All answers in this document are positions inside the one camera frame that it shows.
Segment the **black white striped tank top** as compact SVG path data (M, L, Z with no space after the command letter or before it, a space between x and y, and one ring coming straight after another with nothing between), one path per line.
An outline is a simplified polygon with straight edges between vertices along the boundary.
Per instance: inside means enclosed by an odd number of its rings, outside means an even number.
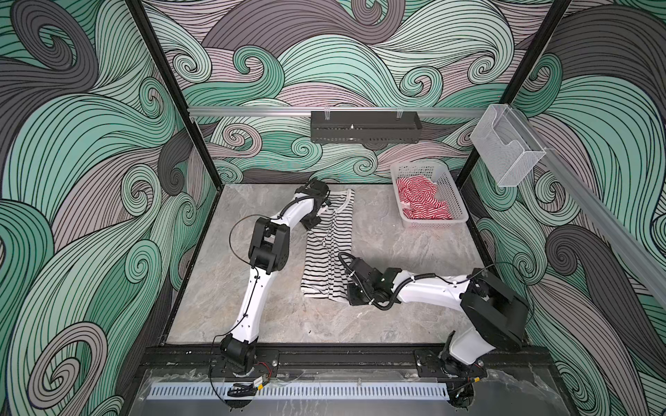
M321 222L307 233L305 266L300 289L304 296L347 303L348 272L338 255L350 253L353 237L355 191L332 192Z

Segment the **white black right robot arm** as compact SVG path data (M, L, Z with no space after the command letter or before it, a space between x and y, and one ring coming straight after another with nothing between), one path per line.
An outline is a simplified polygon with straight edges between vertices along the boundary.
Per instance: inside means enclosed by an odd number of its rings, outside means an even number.
M381 272L347 252L339 254L338 260L350 279L347 298L352 306L369 305L389 311L401 303L424 303L463 313L469 324L447 339L445 362L472 367L494 350L522 349L528 301L489 268L476 268L466 276L444 277L400 268Z

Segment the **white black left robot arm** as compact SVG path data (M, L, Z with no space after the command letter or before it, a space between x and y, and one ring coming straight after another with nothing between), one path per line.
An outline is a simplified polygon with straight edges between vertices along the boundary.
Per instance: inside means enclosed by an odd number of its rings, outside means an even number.
M321 222L330 189L320 180L298 187L293 198L272 216L257 214L245 262L250 267L248 286L239 315L220 342L222 358L248 373L254 366L259 326L268 292L290 256L291 230L303 225L311 230Z

